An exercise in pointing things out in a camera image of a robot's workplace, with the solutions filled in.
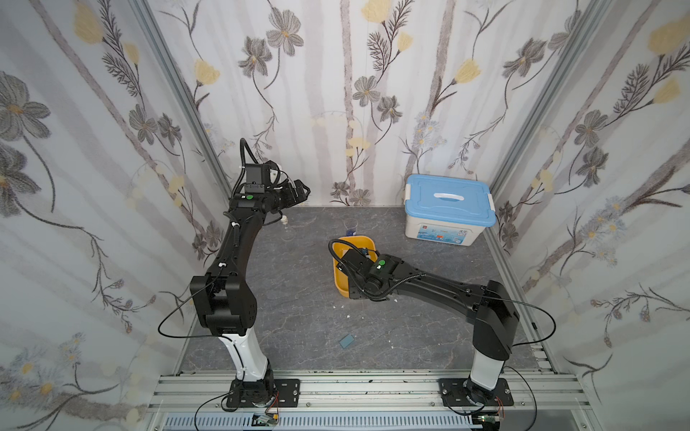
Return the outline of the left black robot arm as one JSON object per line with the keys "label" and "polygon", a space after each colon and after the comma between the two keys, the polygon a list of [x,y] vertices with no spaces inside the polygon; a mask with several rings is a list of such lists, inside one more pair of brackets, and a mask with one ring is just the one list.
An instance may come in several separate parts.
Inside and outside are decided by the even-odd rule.
{"label": "left black robot arm", "polygon": [[240,159],[241,172],[225,212],[226,236],[206,273],[193,277],[189,285],[199,324],[223,342],[235,365],[235,380],[220,397],[224,411],[279,404],[270,361],[254,331],[258,303],[246,272],[255,239],[270,224],[267,215],[282,217],[285,209],[311,194],[303,181],[291,180],[277,163],[260,162],[244,138]]}

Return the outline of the teal eraser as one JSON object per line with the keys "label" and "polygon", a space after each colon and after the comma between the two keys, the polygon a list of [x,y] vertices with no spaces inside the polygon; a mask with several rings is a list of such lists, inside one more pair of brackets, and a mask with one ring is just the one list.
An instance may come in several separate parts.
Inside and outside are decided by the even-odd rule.
{"label": "teal eraser", "polygon": [[339,345],[342,349],[347,349],[351,347],[356,341],[356,338],[352,334],[348,334],[339,341]]}

